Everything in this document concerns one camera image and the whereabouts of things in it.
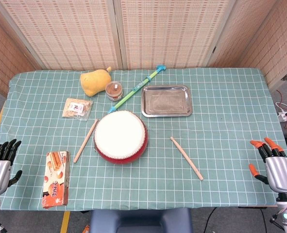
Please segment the small clear jar brown contents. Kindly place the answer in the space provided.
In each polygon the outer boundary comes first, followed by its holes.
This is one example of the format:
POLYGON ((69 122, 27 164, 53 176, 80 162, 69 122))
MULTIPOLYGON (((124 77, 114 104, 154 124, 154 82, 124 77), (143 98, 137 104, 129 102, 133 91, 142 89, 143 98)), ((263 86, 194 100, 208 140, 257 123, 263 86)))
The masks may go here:
POLYGON ((111 101, 118 101, 123 97, 122 85, 119 82, 108 83, 105 91, 111 101))

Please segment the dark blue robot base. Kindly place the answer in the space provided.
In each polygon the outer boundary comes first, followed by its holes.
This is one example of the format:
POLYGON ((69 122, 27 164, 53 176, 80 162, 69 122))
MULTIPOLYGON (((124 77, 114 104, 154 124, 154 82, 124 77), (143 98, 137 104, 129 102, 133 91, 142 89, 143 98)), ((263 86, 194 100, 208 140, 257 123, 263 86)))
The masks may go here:
POLYGON ((193 233, 188 208, 93 210, 89 233, 193 233))

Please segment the orange biscuit box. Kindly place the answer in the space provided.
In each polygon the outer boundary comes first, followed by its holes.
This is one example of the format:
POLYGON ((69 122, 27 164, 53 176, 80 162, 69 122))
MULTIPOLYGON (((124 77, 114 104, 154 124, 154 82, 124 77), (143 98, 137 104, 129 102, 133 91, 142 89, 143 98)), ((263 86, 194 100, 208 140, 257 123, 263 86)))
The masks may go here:
POLYGON ((69 172, 68 151, 47 153, 42 194, 43 208, 68 204, 69 172))

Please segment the bamboo folding screen panel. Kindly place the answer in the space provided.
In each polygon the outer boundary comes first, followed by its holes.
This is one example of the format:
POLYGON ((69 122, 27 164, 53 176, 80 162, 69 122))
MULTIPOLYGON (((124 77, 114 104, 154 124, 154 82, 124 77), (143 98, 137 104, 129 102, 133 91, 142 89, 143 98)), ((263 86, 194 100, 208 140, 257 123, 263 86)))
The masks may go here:
POLYGON ((36 69, 122 69, 114 0, 0 0, 36 69))
POLYGON ((287 0, 225 3, 202 66, 257 68, 270 90, 278 88, 287 74, 287 0))
POLYGON ((38 69, 41 69, 41 66, 0 14, 0 94, 8 94, 9 81, 15 75, 38 69))
POLYGON ((206 67, 236 0, 112 0, 123 69, 206 67))

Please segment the green blue toy water pump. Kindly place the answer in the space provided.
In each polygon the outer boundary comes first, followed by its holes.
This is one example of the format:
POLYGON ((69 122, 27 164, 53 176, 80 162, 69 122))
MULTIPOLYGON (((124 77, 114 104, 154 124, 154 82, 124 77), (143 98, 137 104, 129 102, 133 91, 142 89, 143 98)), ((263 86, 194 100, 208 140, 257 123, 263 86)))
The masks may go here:
POLYGON ((148 75, 144 80, 142 80, 139 84, 137 84, 131 92, 129 92, 125 97, 123 97, 116 105, 112 106, 110 110, 107 112, 108 114, 115 112, 124 102, 126 102, 130 97, 132 97, 138 90, 140 90, 143 86, 149 83, 158 73, 163 70, 166 70, 165 65, 159 65, 156 67, 156 70, 151 74, 148 75))

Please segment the wooden drumstick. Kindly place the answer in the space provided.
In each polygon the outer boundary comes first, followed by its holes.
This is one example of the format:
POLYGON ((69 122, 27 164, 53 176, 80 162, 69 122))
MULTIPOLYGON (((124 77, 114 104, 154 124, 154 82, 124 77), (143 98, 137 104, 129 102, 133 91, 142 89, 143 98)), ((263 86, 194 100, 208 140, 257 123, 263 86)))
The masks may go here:
POLYGON ((90 137, 91 137, 91 135, 92 135, 97 123, 98 123, 98 121, 99 121, 98 119, 95 119, 93 125, 91 126, 88 134, 86 135, 86 137, 85 137, 80 149, 78 150, 78 152, 77 152, 77 154, 76 154, 76 156, 75 156, 75 158, 73 160, 74 163, 77 163, 77 161, 79 160, 79 158, 80 158, 80 156, 81 156, 81 154, 82 154, 87 142, 89 141, 89 139, 90 139, 90 137))
POLYGON ((192 160, 189 158, 189 156, 186 154, 186 152, 184 151, 184 149, 180 146, 180 144, 175 140, 174 137, 170 137, 171 141, 173 142, 173 144, 176 146, 176 148, 179 150, 179 152, 183 155, 183 157, 186 159, 186 161, 189 163, 189 165, 191 166, 191 168, 193 169, 193 171, 195 172, 195 174, 197 175, 197 177, 200 179, 200 181, 203 181, 203 176, 202 174, 199 172, 199 170, 197 169, 197 167, 195 166, 195 164, 192 162, 192 160))

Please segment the clear snack bag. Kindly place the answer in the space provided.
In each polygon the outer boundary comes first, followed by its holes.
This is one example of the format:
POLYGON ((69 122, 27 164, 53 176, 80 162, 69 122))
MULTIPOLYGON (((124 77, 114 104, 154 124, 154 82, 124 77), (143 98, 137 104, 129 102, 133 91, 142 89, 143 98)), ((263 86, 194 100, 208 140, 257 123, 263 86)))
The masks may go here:
POLYGON ((87 121, 90 115, 93 101, 67 98, 62 117, 87 121))

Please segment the green checkered tablecloth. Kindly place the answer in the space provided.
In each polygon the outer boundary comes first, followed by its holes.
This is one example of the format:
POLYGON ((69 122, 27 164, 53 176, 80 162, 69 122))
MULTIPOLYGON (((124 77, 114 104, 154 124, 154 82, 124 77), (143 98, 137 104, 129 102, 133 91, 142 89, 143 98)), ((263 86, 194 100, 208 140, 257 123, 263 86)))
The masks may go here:
MULTIPOLYGON (((0 144, 21 141, 12 174, 19 181, 0 197, 2 210, 42 210, 46 155, 68 151, 74 158, 95 119, 113 103, 104 92, 92 98, 87 121, 62 117, 67 98, 85 99, 80 71, 40 70, 10 81, 0 124, 0 144)), ((264 76, 254 68, 170 69, 151 85, 182 84, 191 92, 193 113, 181 117, 145 117, 141 93, 122 106, 148 128, 148 146, 129 164, 104 160, 90 139, 77 163, 70 164, 69 197, 59 210, 171 209, 175 207, 254 206, 275 203, 276 194, 256 180, 265 165, 251 140, 286 143, 264 76), (197 177, 171 141, 184 149, 203 176, 197 177)))

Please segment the yellow plush toy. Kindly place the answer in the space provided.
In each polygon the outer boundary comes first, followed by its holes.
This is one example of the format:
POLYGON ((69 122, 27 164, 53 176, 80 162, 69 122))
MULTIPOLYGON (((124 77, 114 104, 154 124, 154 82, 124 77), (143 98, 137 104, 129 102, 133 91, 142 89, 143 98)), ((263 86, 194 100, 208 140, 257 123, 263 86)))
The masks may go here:
POLYGON ((84 93, 92 97, 95 94, 104 91, 107 84, 111 82, 111 67, 107 69, 98 69, 80 75, 80 83, 84 93))

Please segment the rectangular metal tray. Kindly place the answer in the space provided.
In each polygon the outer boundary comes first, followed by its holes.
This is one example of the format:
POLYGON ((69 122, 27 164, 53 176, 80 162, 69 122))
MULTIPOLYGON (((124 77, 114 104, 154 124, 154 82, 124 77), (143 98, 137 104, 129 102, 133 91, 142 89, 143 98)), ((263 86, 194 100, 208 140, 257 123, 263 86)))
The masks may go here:
POLYGON ((187 117, 193 113, 191 92, 185 85, 148 85, 141 91, 146 117, 187 117))

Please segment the red drum with white head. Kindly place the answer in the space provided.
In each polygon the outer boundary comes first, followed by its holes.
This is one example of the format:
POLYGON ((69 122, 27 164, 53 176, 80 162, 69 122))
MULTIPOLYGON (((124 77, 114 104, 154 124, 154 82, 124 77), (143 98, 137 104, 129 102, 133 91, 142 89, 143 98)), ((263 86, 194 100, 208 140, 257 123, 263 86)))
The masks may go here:
POLYGON ((94 132, 94 145, 99 155, 113 164, 137 160, 148 145, 148 129, 130 111, 117 111, 104 116, 94 132))

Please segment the right silver orange-tipped robot hand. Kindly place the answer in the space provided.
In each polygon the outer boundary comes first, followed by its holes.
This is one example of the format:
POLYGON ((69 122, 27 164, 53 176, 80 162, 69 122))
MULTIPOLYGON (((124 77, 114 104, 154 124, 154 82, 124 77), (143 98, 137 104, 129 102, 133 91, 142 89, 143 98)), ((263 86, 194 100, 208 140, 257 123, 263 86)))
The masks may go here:
POLYGON ((266 175, 261 175, 253 164, 249 164, 251 174, 259 181, 270 186, 276 193, 287 193, 287 156, 282 147, 270 138, 264 142, 251 140, 250 143, 258 149, 265 164, 266 175))

